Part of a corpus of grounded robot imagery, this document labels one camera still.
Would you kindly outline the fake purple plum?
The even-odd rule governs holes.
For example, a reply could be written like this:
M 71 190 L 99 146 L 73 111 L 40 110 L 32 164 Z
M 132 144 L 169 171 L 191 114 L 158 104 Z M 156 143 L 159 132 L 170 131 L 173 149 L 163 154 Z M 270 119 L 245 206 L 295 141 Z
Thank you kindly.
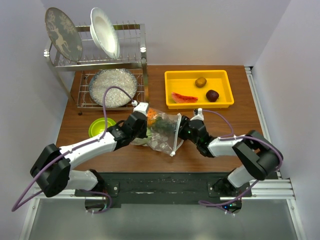
M 209 90 L 207 93 L 206 93 L 206 98 L 207 98 L 207 100 L 209 101 L 209 102 L 211 102 L 211 103 L 214 103 L 214 102 L 216 102 L 218 99 L 219 99 L 219 97 L 220 97 L 220 95 L 219 95 L 219 93 L 217 92 L 217 91 L 215 91 L 215 90 Z

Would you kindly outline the fake watermelon slice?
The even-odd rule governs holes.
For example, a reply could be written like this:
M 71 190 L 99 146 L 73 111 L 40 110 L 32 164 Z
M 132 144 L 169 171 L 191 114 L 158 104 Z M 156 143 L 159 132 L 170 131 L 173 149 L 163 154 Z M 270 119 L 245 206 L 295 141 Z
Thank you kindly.
M 186 95 L 181 95 L 176 92 L 171 93 L 171 98 L 176 104 L 188 104 L 188 103 L 197 103 L 198 98 L 195 96 L 186 96 Z

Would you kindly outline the clear zip top bag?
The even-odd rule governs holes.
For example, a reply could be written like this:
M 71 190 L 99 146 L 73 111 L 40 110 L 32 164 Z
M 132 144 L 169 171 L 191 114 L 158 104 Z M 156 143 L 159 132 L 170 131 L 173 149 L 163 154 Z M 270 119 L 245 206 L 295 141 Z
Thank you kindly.
M 181 121 L 180 113 L 172 115 L 150 107 L 147 113 L 147 137 L 136 138 L 131 144 L 150 147 L 173 157 L 184 142 L 178 137 Z

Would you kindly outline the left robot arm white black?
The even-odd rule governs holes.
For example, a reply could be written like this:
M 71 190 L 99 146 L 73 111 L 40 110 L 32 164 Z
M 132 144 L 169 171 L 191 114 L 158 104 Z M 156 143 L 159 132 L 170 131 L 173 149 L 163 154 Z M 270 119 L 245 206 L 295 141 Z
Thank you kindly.
M 134 111 L 127 120 L 107 128 L 105 133 L 68 146 L 47 145 L 32 166 L 30 174 L 48 198 L 63 190 L 74 189 L 86 190 L 92 196 L 99 196 L 104 190 L 104 184 L 98 174 L 93 170 L 77 171 L 75 167 L 146 136 L 147 115 Z

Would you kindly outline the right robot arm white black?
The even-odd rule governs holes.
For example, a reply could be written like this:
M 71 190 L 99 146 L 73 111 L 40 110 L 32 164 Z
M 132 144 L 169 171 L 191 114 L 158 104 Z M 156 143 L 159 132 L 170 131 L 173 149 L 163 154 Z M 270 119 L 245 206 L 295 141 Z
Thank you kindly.
M 263 181 L 283 163 L 283 155 L 258 131 L 233 137 L 211 136 L 202 119 L 182 116 L 178 137 L 195 144 L 201 155 L 208 158 L 236 156 L 242 165 L 214 183 L 215 191 L 233 197 L 241 187 L 252 181 Z

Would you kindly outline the fake brown kiwi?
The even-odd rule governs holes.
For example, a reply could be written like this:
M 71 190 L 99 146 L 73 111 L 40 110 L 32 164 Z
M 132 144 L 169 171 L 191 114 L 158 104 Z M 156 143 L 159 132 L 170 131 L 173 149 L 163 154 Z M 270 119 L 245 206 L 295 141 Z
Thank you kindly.
M 207 79 L 205 77 L 199 77 L 198 79 L 195 80 L 195 85 L 198 88 L 202 88 L 207 84 Z

